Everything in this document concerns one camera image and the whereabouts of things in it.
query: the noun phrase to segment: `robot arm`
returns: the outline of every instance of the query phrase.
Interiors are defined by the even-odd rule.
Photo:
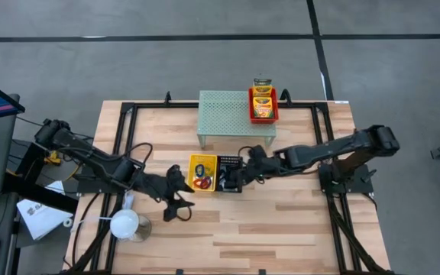
[[[249,150],[249,161],[242,169],[231,174],[231,181],[246,185],[255,179],[303,174],[318,161],[329,160],[354,152],[343,160],[330,164],[334,179],[343,180],[373,157],[393,156],[400,146],[390,128],[374,125],[352,135],[316,146],[295,145],[273,152],[267,157],[257,145]]]
[[[145,164],[124,155],[112,156],[80,137],[77,137],[65,121],[44,121],[35,135],[35,143],[49,150],[58,150],[90,167],[93,173],[106,183],[120,186],[124,191],[133,189],[149,195],[156,202],[164,201],[163,220],[177,217],[177,210],[193,206],[179,195],[179,191],[194,193],[185,183],[180,167],[173,165],[166,176],[144,173]]]

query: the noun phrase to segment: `wooden tabletop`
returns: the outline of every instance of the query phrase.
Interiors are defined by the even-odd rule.
[[[103,102],[94,145],[112,152],[121,101]],[[335,138],[352,134],[354,122],[347,103],[328,102]],[[195,108],[149,108],[138,112],[134,143],[151,142],[154,152],[147,173],[165,175],[177,163],[187,177],[190,154],[236,155],[239,147],[264,144],[261,137],[209,137],[201,150],[196,137]],[[321,125],[324,139],[325,128]],[[122,146],[125,147],[126,135]],[[312,116],[308,109],[280,110],[277,138],[272,150],[294,144],[315,144]],[[131,155],[143,159],[145,149]],[[338,273],[334,241],[325,195],[316,174],[253,182],[238,193],[185,194],[194,202],[189,222],[162,221],[165,203],[157,204],[137,193],[134,210],[152,221],[152,235],[142,243],[121,242],[116,246],[113,273]],[[99,216],[102,197],[97,198],[88,217]],[[81,197],[79,220],[91,195]],[[362,195],[348,195],[354,231],[368,253],[383,268],[390,268],[374,205]],[[82,227],[78,257],[95,237],[98,222]],[[103,242],[99,268],[105,266],[108,238]],[[66,259],[71,262],[74,233]],[[348,268],[352,267],[345,238]]]

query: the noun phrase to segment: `green mesh platform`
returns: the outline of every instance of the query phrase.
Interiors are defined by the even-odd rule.
[[[200,144],[205,136],[242,136],[265,137],[270,145],[276,126],[251,123],[247,91],[200,91],[197,134]]]

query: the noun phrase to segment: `gray floor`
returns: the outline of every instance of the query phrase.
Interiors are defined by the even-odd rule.
[[[317,0],[323,34],[440,33],[440,2]],[[0,0],[0,37],[311,33],[296,0]],[[324,41],[335,99],[356,125],[389,125],[402,146],[372,160],[378,215],[392,268],[440,274],[440,40]],[[246,89],[274,78],[294,99],[324,99],[314,43],[294,41],[0,43],[0,89],[23,117],[59,118],[93,134],[102,100],[197,99],[200,89]],[[15,138],[37,129],[20,121]],[[48,170],[66,176],[72,167]],[[69,233],[22,251],[21,274],[56,273]]]

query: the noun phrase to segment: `yellow crayon box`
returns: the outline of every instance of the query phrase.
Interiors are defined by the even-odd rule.
[[[192,154],[189,157],[188,185],[196,191],[215,191],[217,156]]]
[[[254,117],[255,118],[273,118],[273,103],[271,97],[253,98]]]
[[[268,86],[252,86],[252,96],[253,97],[271,97],[271,91],[273,87]]]

